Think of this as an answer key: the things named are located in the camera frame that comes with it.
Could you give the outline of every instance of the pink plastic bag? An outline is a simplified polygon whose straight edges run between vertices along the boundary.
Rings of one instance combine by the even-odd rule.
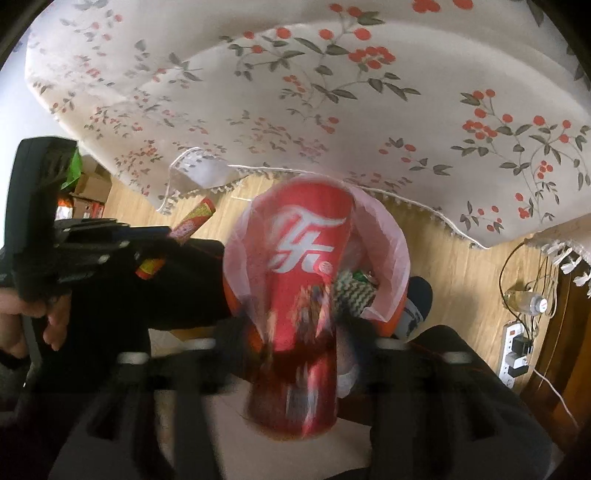
[[[236,222],[228,239],[223,259],[223,272],[231,296],[246,309],[255,323],[259,334],[266,331],[263,322],[264,288],[267,273],[265,258],[252,253],[257,251],[258,239],[247,235],[249,220],[261,211],[261,206],[274,197],[277,189],[291,182],[314,180],[338,186],[349,192],[354,199],[353,229],[343,255],[340,269],[371,270],[379,281],[379,288],[373,303],[366,307],[362,317],[374,321],[378,330],[389,335],[395,328],[405,301],[405,292],[410,274],[410,257],[404,234],[392,215],[384,206],[349,184],[318,175],[296,177],[289,182],[278,184],[256,197],[249,208]],[[230,307],[236,302],[230,301]]]

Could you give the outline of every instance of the wooden floor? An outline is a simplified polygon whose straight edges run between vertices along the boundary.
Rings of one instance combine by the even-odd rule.
[[[255,197],[271,185],[273,181],[264,176],[251,176],[234,191],[220,195],[216,214],[195,237],[226,241],[236,218],[248,205],[244,199]],[[141,195],[114,180],[105,216],[132,226],[176,225],[198,201],[199,198],[182,200],[171,216],[163,216]],[[512,320],[502,306],[498,278],[507,256],[520,240],[489,250],[470,249],[468,241],[452,235],[451,230],[440,220],[431,218],[430,213],[405,204],[396,205],[391,199],[384,201],[384,205],[405,233],[412,275],[426,278],[433,286],[433,308],[424,328],[437,324],[453,327],[496,370],[503,326]],[[504,290],[516,283],[535,280],[540,262],[537,250],[521,248],[505,269]],[[538,348],[534,347],[530,363],[535,364],[547,321],[541,322],[536,340]],[[527,378],[521,378],[516,388],[519,389]]]

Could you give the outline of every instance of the plastic bottle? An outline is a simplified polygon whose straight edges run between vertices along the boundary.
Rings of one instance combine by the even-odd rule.
[[[548,309],[548,300],[534,291],[507,290],[505,301],[515,313],[536,316]]]

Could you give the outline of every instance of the electrical socket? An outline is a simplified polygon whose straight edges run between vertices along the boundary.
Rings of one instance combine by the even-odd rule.
[[[520,322],[510,323],[503,328],[503,345],[499,359],[498,375],[501,381],[509,388],[513,388],[515,378],[509,375],[509,364],[506,362],[507,355],[512,353],[511,346],[513,344],[513,338],[523,333],[525,333],[525,329]]]

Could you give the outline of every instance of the hand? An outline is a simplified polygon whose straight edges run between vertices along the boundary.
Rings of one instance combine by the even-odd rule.
[[[35,318],[47,315],[48,325],[43,332],[43,340],[53,350],[59,350],[66,341],[70,304],[70,295],[47,305],[43,301],[27,303],[18,297],[15,290],[0,288],[0,349],[16,358],[28,355],[20,318],[24,314]]]

